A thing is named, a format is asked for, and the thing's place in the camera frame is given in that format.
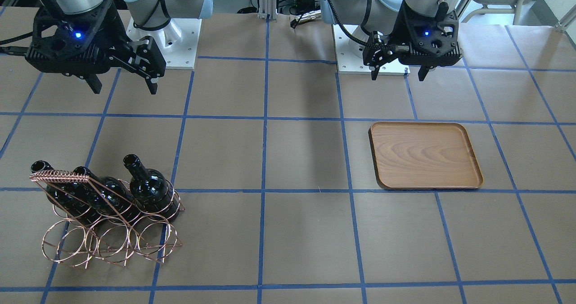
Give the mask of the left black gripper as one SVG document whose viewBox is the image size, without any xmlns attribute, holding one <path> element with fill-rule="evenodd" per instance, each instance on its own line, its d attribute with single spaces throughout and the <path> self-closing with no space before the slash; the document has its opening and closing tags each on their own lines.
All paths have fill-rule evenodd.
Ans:
<svg viewBox="0 0 576 304">
<path fill-rule="evenodd" d="M 431 15 L 417 13 L 404 1 L 391 33 L 391 44 L 400 48 L 402 64 L 420 66 L 418 80 L 424 81 L 432 67 L 452 66 L 463 57 L 458 29 L 455 11 L 449 11 L 445 0 L 432 5 Z M 369 67 L 372 81 L 377 80 L 382 66 L 395 59 L 394 52 L 383 42 L 383 34 L 372 31 L 363 51 L 363 64 Z"/>
</svg>

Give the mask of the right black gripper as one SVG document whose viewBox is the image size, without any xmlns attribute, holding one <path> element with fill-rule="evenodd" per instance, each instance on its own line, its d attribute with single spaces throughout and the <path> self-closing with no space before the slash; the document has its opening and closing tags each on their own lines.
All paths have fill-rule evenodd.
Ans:
<svg viewBox="0 0 576 304">
<path fill-rule="evenodd" d="M 94 9 L 64 14 L 56 0 L 36 13 L 33 37 L 25 60 L 44 73 L 85 76 L 95 94 L 102 82 L 97 74 L 122 67 L 145 80 L 155 95 L 158 80 L 165 75 L 166 60 L 153 37 L 131 41 L 113 0 L 103 0 Z"/>
</svg>

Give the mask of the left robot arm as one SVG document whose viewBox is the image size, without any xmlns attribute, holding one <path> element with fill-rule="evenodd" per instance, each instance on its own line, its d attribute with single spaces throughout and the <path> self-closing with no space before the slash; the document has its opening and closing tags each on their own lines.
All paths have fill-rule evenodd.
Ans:
<svg viewBox="0 0 576 304">
<path fill-rule="evenodd" d="M 322 20 L 337 25 L 360 48 L 362 64 L 376 80 L 398 60 L 418 66 L 423 81 L 437 67 L 453 66 L 463 53 L 458 42 L 459 0 L 320 0 Z"/>
</svg>

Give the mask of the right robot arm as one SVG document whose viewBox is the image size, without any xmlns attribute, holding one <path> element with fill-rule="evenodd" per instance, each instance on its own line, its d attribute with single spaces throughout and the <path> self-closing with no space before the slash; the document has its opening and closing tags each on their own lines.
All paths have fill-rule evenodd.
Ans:
<svg viewBox="0 0 576 304">
<path fill-rule="evenodd" d="M 123 0 L 140 37 L 128 36 L 113 0 L 40 0 L 25 60 L 43 73 L 84 80 L 100 93 L 99 74 L 123 68 L 142 77 L 149 92 L 165 74 L 164 52 L 183 47 L 176 19 L 212 14 L 212 0 Z"/>
</svg>

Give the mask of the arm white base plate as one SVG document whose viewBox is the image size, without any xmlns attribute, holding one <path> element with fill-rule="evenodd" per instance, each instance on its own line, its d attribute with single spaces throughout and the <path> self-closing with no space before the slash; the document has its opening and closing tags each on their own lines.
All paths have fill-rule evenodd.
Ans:
<svg viewBox="0 0 576 304">
<path fill-rule="evenodd" d="M 363 46 L 353 42 L 339 25 L 333 25 L 334 47 L 337 56 L 337 69 L 340 74 L 371 75 L 371 70 L 364 65 Z M 409 66 L 398 60 L 380 67 L 379 76 L 407 76 L 411 73 Z"/>
<path fill-rule="evenodd" d="M 144 36 L 152 36 L 156 41 L 167 69 L 193 70 L 198 49 L 201 19 L 173 18 L 168 25 L 157 31 L 144 31 L 134 27 L 131 18 L 127 35 L 138 41 Z"/>
</svg>

